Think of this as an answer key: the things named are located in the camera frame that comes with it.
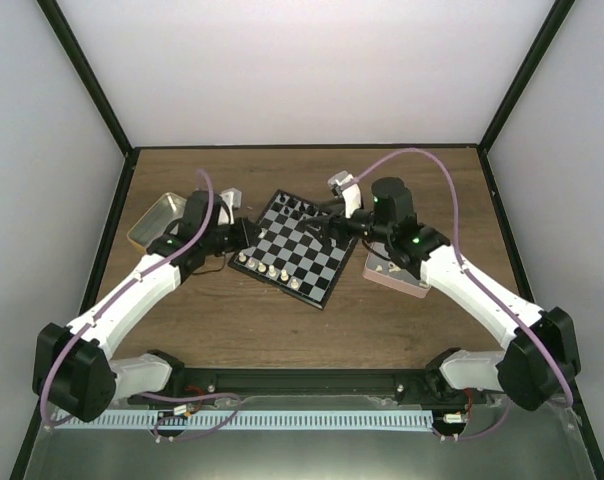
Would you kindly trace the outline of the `black white chess board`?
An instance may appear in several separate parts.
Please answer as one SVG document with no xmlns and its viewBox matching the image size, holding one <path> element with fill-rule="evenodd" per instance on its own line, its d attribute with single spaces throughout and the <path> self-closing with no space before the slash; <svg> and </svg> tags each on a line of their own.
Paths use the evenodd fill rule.
<svg viewBox="0 0 604 480">
<path fill-rule="evenodd" d="M 228 266 L 274 286 L 300 301 L 323 309 L 357 245 L 357 240 L 352 238 L 348 245 L 323 248 L 311 235 L 299 229 L 300 221 L 295 226 L 272 222 L 269 219 L 269 207 L 275 194 L 280 191 L 286 192 L 277 190 L 258 217 L 257 224 L 266 229 L 264 237 L 259 239 L 256 245 L 240 251 L 247 257 L 245 263 L 238 261 L 238 252 L 231 257 Z M 254 268 L 247 266 L 251 258 L 256 262 Z M 258 271 L 260 263 L 266 267 L 264 273 Z M 270 265 L 277 271 L 275 278 L 268 275 Z M 282 270 L 288 272 L 287 281 L 280 278 Z M 298 290 L 291 288 L 294 278 L 300 283 Z"/>
</svg>

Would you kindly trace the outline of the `pink metal tin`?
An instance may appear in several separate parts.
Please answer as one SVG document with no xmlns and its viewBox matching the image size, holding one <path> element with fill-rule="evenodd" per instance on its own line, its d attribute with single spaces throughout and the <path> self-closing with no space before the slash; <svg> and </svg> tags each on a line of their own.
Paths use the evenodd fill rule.
<svg viewBox="0 0 604 480">
<path fill-rule="evenodd" d="M 390 275 L 378 273 L 374 270 L 376 265 L 381 262 L 389 261 L 390 260 L 382 260 L 379 256 L 376 256 L 376 252 L 369 253 L 362 272 L 363 278 L 416 298 L 424 298 L 428 294 L 431 287 L 425 282 L 418 280 L 410 272 L 404 269 Z"/>
</svg>

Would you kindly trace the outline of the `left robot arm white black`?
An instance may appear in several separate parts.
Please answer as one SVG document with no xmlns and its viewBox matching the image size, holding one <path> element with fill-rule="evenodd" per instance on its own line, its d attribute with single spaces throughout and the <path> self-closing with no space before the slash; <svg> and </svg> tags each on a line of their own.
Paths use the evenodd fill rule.
<svg viewBox="0 0 604 480">
<path fill-rule="evenodd" d="M 88 422 L 120 399 L 153 393 L 173 404 L 185 395 L 187 381 L 179 373 L 184 365 L 174 357 L 160 351 L 124 360 L 113 355 L 133 327 L 208 257 L 258 241 L 259 226 L 235 216 L 240 205 L 235 188 L 194 191 L 180 217 L 156 225 L 144 255 L 117 287 L 67 325 L 50 323 L 41 330 L 32 388 L 43 419 L 49 405 Z"/>
</svg>

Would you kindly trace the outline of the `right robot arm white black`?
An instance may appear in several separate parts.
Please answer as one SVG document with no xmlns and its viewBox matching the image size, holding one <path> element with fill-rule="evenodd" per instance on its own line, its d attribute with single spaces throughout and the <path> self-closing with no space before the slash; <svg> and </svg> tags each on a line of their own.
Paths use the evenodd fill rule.
<svg viewBox="0 0 604 480">
<path fill-rule="evenodd" d="M 426 378 L 440 403 L 462 389 L 501 392 L 534 411 L 547 401 L 571 406 L 571 383 L 581 370 L 573 320 L 559 307 L 545 310 L 503 287 L 463 257 L 459 245 L 419 221 L 411 191 L 397 177 L 371 186 L 373 207 L 362 207 L 355 179 L 332 186 L 344 207 L 301 223 L 323 244 L 357 238 L 382 245 L 391 262 L 453 300 L 498 342 L 489 352 L 452 349 Z"/>
</svg>

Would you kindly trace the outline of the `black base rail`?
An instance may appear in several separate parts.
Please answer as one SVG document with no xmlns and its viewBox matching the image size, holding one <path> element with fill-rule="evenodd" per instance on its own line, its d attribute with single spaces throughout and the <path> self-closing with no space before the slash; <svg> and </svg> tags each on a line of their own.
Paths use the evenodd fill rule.
<svg viewBox="0 0 604 480">
<path fill-rule="evenodd" d="M 284 395 L 369 395 L 402 404 L 459 406 L 484 404 L 477 390 L 453 390 L 425 369 L 268 369 L 192 368 L 171 376 L 161 396 L 185 398 L 197 393 L 235 393 L 241 397 Z"/>
</svg>

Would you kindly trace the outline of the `black chess pieces row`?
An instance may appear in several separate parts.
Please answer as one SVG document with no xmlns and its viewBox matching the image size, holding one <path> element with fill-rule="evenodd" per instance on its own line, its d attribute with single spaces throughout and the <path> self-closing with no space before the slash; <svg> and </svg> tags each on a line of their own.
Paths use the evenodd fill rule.
<svg viewBox="0 0 604 480">
<path fill-rule="evenodd" d="M 282 225 L 295 226 L 299 221 L 326 215 L 318 204 L 304 200 L 287 192 L 280 191 L 275 194 L 269 207 L 269 219 Z"/>
</svg>

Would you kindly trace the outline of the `yellow metal tin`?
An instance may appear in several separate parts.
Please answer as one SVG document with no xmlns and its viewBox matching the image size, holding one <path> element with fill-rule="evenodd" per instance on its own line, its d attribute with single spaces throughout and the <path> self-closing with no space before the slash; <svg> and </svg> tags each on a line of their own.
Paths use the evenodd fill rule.
<svg viewBox="0 0 604 480">
<path fill-rule="evenodd" d="M 162 194 L 127 232 L 127 240 L 141 254 L 173 220 L 182 217 L 186 200 L 172 192 Z"/>
</svg>

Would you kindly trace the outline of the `white chess pieces in tin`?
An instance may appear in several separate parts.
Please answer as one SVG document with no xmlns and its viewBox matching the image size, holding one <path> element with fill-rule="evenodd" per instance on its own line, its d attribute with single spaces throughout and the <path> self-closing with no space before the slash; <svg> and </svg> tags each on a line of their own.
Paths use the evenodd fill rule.
<svg viewBox="0 0 604 480">
<path fill-rule="evenodd" d="M 380 264 L 376 265 L 374 270 L 378 273 L 383 273 L 386 275 L 390 275 L 396 272 L 400 272 L 401 268 L 396 265 L 394 262 L 389 261 L 389 262 L 381 262 Z"/>
</svg>

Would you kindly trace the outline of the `metal front plate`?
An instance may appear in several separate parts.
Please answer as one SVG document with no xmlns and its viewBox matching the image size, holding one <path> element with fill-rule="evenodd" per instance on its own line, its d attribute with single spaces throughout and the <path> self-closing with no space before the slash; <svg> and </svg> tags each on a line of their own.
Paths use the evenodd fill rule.
<svg viewBox="0 0 604 480">
<path fill-rule="evenodd" d="M 388 401 L 259 399 L 235 411 L 381 411 Z M 476 405 L 462 434 L 430 432 L 62 429 L 42 431 L 28 479 L 593 479 L 581 420 L 544 406 Z"/>
</svg>

